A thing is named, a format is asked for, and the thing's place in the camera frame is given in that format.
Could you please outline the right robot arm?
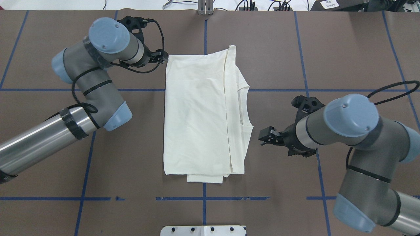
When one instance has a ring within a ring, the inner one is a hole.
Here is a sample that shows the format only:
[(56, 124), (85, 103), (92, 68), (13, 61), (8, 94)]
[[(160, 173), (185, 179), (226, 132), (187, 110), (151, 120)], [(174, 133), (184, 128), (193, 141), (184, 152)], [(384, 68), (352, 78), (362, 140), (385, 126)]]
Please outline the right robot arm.
[(340, 190), (335, 217), (355, 230), (370, 233), (389, 227), (405, 236), (419, 235), (419, 199), (390, 187), (399, 163), (419, 155), (419, 133), (401, 122), (379, 115), (366, 96), (349, 94), (321, 103), (297, 96), (295, 122), (282, 132), (260, 131), (262, 145), (288, 148), (288, 156), (309, 157), (318, 148), (343, 143), (353, 149)]

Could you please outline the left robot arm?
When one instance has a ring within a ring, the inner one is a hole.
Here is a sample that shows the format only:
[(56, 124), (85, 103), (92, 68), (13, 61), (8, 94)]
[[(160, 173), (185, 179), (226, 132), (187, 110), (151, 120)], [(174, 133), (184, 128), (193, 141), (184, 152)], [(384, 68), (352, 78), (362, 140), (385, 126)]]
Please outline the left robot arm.
[(51, 61), (55, 74), (71, 85), (75, 103), (1, 144), (1, 183), (100, 128), (112, 131), (132, 119), (108, 75), (110, 67), (139, 73), (138, 68), (154, 63), (146, 71), (151, 73), (167, 61), (163, 31), (155, 19), (128, 15), (95, 20), (81, 42)]

